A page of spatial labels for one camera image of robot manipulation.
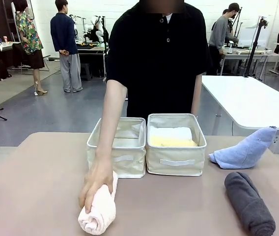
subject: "beige basket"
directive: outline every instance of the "beige basket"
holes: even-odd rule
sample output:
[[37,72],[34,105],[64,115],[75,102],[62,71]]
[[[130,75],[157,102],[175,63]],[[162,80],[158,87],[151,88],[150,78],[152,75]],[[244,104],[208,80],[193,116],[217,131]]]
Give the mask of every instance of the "beige basket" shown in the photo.
[[[188,127],[198,147],[156,147],[150,144],[150,129]],[[205,161],[206,140],[192,114],[151,114],[147,124],[147,171],[158,175],[200,176]]]
[[[101,119],[87,141],[87,160],[91,166],[98,145]],[[145,175],[146,121],[142,118],[120,118],[113,146],[113,170],[119,178],[141,178]]]

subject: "gray floor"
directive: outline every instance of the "gray floor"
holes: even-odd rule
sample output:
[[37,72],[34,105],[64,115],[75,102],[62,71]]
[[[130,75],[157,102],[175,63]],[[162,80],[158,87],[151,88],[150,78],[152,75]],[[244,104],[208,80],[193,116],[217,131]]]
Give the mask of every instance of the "gray floor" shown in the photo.
[[[279,91],[279,78],[266,76],[265,83]],[[33,88],[28,88],[0,105],[4,107],[0,115],[8,119],[0,120],[0,146],[18,146],[35,132],[92,131],[103,109],[106,87],[101,79],[83,82],[84,90],[79,93],[65,94],[60,74],[45,79],[43,86],[49,90],[43,97],[34,97]],[[202,89],[199,123],[205,135],[211,135],[216,110],[216,102]],[[232,121],[227,114],[223,114],[218,134],[231,135],[231,130]],[[246,136],[250,133],[251,131],[236,125],[233,127],[235,136]]]

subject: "yellow towel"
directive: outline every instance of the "yellow towel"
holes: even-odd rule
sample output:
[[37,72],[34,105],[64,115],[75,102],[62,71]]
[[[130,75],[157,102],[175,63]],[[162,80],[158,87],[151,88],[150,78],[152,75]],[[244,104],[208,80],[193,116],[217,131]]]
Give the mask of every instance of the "yellow towel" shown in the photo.
[[157,146],[157,147],[174,147],[174,148],[198,146],[193,140],[180,140],[180,139],[163,138],[157,136],[150,137],[150,144],[152,146]]

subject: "gray shirt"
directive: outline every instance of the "gray shirt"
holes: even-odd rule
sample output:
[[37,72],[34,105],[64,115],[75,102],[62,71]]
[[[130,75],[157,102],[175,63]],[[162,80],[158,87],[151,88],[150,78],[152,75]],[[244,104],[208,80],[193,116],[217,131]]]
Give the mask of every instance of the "gray shirt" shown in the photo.
[[208,44],[210,46],[216,46],[217,49],[220,50],[226,38],[238,42],[238,39],[232,36],[228,30],[228,19],[225,16],[221,16],[214,25]]

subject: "black skirt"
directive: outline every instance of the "black skirt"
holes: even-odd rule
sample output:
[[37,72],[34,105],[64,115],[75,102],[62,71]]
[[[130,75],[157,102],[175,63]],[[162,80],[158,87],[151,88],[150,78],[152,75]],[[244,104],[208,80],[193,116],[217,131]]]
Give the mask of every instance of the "black skirt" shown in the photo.
[[36,50],[28,55],[28,60],[32,69],[41,69],[45,67],[41,50]]

